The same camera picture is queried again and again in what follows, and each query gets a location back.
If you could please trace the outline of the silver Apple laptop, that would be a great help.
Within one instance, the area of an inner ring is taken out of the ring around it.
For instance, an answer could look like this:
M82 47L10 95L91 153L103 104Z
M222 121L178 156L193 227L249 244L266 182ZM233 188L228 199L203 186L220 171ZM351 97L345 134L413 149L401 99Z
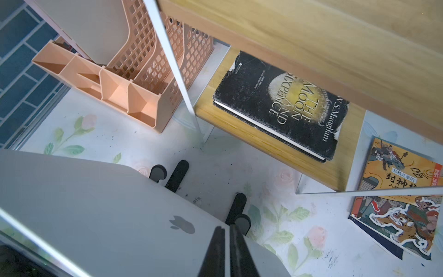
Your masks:
M1 151L1 217L81 277L198 277L216 227L230 226L128 166ZM286 277L244 237L260 277Z

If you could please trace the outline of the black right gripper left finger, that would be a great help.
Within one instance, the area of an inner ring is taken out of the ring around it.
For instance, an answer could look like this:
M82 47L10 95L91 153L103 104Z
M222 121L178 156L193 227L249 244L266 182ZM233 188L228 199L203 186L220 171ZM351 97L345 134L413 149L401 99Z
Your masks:
M224 228L221 226L215 228L198 277L225 276L225 236Z

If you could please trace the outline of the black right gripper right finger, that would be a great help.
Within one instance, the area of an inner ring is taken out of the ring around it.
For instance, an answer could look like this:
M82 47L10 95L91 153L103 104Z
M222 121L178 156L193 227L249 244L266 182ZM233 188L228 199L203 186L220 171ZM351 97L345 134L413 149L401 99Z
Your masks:
M259 277L246 241L237 225L230 226L230 276Z

